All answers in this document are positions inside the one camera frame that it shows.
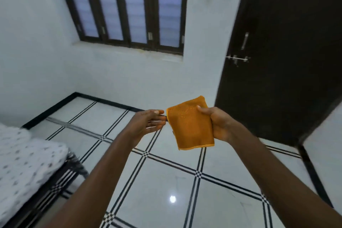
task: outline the orange towel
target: orange towel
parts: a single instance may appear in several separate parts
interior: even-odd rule
[[[207,108],[203,96],[166,109],[166,117],[176,137],[179,150],[214,146],[213,128],[209,115],[196,106]]]

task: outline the metal bed leg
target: metal bed leg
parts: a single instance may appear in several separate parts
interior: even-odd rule
[[[84,178],[87,178],[89,176],[89,172],[84,168],[78,157],[76,157],[75,153],[70,151],[66,160],[70,162],[72,171],[77,172]]]

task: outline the forearm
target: forearm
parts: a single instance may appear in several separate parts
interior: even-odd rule
[[[342,217],[302,183],[244,126],[233,146],[286,227],[342,227]]]
[[[99,227],[131,151],[129,136],[120,133],[89,177],[46,227]]]

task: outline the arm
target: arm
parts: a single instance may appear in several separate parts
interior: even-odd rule
[[[159,115],[162,113],[163,110],[136,113],[115,138],[89,177],[45,227],[98,228],[128,155],[145,134],[160,130],[165,125],[166,117]]]
[[[287,169],[245,126],[221,109],[210,115],[214,137],[236,151],[286,227],[342,227],[342,216]]]

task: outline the window sill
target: window sill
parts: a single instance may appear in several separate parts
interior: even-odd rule
[[[89,42],[83,42],[78,41],[72,44],[72,46],[82,49],[91,49],[93,51],[102,51],[104,53],[116,53],[120,55],[139,55],[144,56],[146,58],[152,58],[157,60],[163,60],[163,61],[171,61],[171,62],[183,62],[183,56],[176,55],[176,54],[170,54],[170,53],[162,53],[159,51],[148,51],[148,50],[142,50],[142,49],[135,49],[135,48],[127,48],[122,46],[113,46],[113,45],[107,45],[107,44],[99,44],[99,43],[89,43]]]

